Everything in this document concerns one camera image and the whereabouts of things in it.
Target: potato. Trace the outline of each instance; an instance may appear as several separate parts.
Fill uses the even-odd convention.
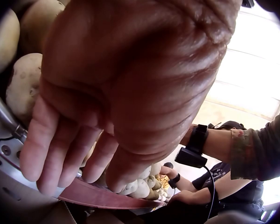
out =
[[[70,0],[59,0],[64,6],[70,3]]]
[[[149,195],[150,190],[147,183],[143,179],[138,179],[138,188],[133,193],[129,194],[129,196],[133,198],[145,198]]]
[[[138,177],[138,179],[145,179],[149,176],[151,172],[151,166],[147,167]]]
[[[6,90],[6,103],[13,114],[28,127],[39,94],[42,54],[27,54],[13,66],[12,79]]]
[[[57,0],[39,0],[23,15],[20,47],[24,54],[42,53],[44,41],[56,16],[64,10]]]
[[[23,13],[23,11],[38,0],[17,0],[11,6],[11,9],[16,13]]]
[[[144,179],[149,188],[153,188],[156,185],[156,178],[155,176],[148,176]]]
[[[154,191],[151,189],[151,188],[149,188],[149,195],[147,196],[147,197],[145,197],[144,199],[145,200],[152,200],[152,198],[155,196],[155,193],[154,193]]]
[[[128,183],[125,187],[125,189],[118,193],[120,195],[128,195],[131,194],[133,192],[135,192],[138,188],[138,180],[135,180],[134,182]]]
[[[161,195],[160,201],[166,201],[166,198],[163,195]]]
[[[157,175],[160,173],[160,170],[161,170],[161,167],[162,167],[162,164],[160,162],[157,162],[155,164],[152,164],[151,165],[151,171],[150,171],[150,176],[151,175]]]
[[[94,142],[93,146],[91,147],[91,149],[89,150],[87,155],[84,157],[83,162],[80,167],[85,167],[87,160],[90,158],[90,156],[92,155],[92,153],[94,151],[95,145],[96,145],[96,142]]]
[[[0,73],[14,59],[20,36],[19,20],[11,9],[9,9],[0,21]]]
[[[152,188],[153,190],[158,190],[162,187],[162,183],[160,181],[156,181],[156,184],[154,185],[154,187]]]
[[[162,189],[160,189],[160,190],[158,191],[158,193],[159,193],[159,195],[163,195],[163,194],[164,194],[164,191],[163,191]]]

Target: finger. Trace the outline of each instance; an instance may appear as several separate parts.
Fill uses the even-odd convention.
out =
[[[59,113],[39,95],[20,156],[21,171],[29,181],[38,180],[42,173],[58,119]]]
[[[58,182],[59,187],[65,188],[73,182],[84,157],[97,140],[100,132],[100,129],[88,126],[80,127],[75,140],[70,145],[68,153],[66,154],[62,173]]]
[[[101,176],[113,158],[117,147],[118,143],[114,136],[104,131],[83,170],[82,178],[85,182],[93,183]]]
[[[44,163],[37,188],[46,195],[53,195],[62,172],[65,155],[75,139],[79,126],[73,120],[61,117]]]
[[[96,127],[100,125],[100,122],[105,122],[100,116],[102,110],[99,103],[91,96],[52,85],[44,78],[41,78],[41,84],[42,96],[58,108],[59,113],[65,117],[90,127]]]
[[[162,152],[141,155],[134,154],[118,146],[106,173],[106,183],[110,190],[120,192],[127,183],[135,181],[150,165],[167,157]]]

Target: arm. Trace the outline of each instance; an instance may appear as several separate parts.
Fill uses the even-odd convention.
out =
[[[181,144],[187,145],[189,129]],[[280,115],[259,131],[212,130],[203,153],[231,164],[231,178],[269,180],[280,176]]]
[[[219,200],[234,194],[250,182],[251,180],[247,179],[231,180],[230,172],[228,172],[215,182],[215,189],[218,192]],[[181,191],[172,197],[171,201],[174,200],[179,200],[189,205],[207,204],[211,201],[211,194],[208,188],[203,188],[196,193]]]
[[[170,179],[173,179],[176,177],[178,174],[176,170],[171,169],[166,166],[162,166],[161,175],[167,175]],[[193,186],[192,182],[187,180],[186,178],[180,176],[180,180],[176,183],[177,189],[180,191],[186,190],[186,191],[191,191],[191,192],[196,192],[197,189]]]
[[[236,193],[250,182],[251,180],[247,179],[231,180],[230,172],[228,172],[215,182],[215,189],[218,192],[219,200]],[[210,201],[211,194],[208,188],[203,188],[200,191],[197,191],[192,197],[192,204],[206,204]]]

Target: wristwatch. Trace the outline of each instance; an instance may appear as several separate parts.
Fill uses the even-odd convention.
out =
[[[174,177],[173,179],[170,179],[170,180],[168,181],[168,184],[170,185],[171,188],[174,189],[174,188],[177,187],[177,186],[176,186],[176,183],[179,182],[179,180],[180,180],[180,175],[177,174],[176,177]]]

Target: ceiling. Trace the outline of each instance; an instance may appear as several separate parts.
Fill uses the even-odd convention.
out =
[[[273,120],[280,112],[280,22],[256,3],[241,7],[227,47],[206,101]]]

